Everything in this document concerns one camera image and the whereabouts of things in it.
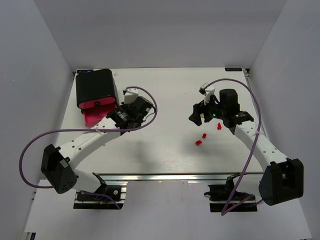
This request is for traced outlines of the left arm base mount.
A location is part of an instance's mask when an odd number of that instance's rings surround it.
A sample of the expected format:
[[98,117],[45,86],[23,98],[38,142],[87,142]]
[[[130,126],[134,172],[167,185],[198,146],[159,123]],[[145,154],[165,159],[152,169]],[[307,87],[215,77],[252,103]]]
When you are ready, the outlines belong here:
[[93,175],[100,181],[101,186],[93,193],[77,190],[73,209],[121,210],[126,198],[126,187],[121,184],[107,184],[99,175]]

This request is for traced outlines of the black drawer cabinet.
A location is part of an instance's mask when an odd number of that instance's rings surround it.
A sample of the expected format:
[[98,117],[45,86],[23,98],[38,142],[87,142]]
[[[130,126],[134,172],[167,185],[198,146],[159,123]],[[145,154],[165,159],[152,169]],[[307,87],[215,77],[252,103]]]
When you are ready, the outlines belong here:
[[76,105],[106,97],[116,98],[113,104],[119,104],[113,73],[108,68],[78,69],[75,74],[75,89]]

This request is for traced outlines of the pink drawer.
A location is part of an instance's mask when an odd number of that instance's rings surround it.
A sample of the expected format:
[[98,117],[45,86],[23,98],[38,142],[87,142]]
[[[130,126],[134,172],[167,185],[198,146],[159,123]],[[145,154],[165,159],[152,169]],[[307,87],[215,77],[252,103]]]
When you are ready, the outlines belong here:
[[82,110],[85,127],[92,128],[104,117],[106,117],[109,112],[113,111],[116,108],[116,104],[108,104]]
[[91,109],[91,108],[100,107],[100,106],[104,106],[104,105],[114,104],[115,102],[116,102],[116,98],[109,96],[109,97],[105,97],[105,98],[80,102],[77,105],[77,107],[81,110],[85,110],[85,109]]

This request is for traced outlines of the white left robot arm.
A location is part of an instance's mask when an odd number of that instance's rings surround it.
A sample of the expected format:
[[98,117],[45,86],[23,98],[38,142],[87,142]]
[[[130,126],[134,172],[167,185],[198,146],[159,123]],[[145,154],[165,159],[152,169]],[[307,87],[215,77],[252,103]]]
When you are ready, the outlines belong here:
[[134,102],[120,105],[109,112],[94,127],[79,137],[55,147],[48,145],[43,151],[41,172],[58,194],[71,189],[101,196],[106,183],[96,173],[87,173],[77,166],[90,154],[131,129],[139,128],[153,108],[146,98],[139,96]]

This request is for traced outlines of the red lego near arm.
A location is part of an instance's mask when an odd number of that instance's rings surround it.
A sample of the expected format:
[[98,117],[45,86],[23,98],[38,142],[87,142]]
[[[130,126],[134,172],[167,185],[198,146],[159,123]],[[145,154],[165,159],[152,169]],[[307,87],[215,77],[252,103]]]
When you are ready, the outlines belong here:
[[218,130],[221,130],[221,129],[222,129],[222,124],[221,124],[220,122],[217,124],[217,129],[218,129]]

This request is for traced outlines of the pink top drawer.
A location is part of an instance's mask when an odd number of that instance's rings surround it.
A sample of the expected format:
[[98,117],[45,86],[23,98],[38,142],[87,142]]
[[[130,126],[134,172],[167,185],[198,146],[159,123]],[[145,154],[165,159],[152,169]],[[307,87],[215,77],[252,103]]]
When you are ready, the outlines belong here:
[[105,97],[105,98],[80,102],[77,105],[77,107],[81,110],[85,110],[85,109],[91,109],[91,108],[100,107],[100,106],[104,106],[104,105],[114,104],[115,102],[116,102],[116,98],[109,96],[109,97]]

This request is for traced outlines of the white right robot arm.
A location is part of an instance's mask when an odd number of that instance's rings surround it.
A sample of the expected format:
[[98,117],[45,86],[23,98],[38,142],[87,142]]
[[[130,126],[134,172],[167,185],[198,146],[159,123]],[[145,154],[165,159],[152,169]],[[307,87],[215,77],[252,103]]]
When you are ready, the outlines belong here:
[[193,106],[189,120],[200,126],[219,119],[244,145],[253,150],[263,175],[239,173],[227,178],[224,185],[211,185],[207,195],[212,201],[242,201],[250,195],[259,196],[269,206],[301,198],[304,194],[304,165],[299,159],[290,159],[279,151],[264,135],[258,133],[254,118],[240,109],[238,94],[234,89],[223,89],[219,97],[215,89],[200,88],[204,99]]

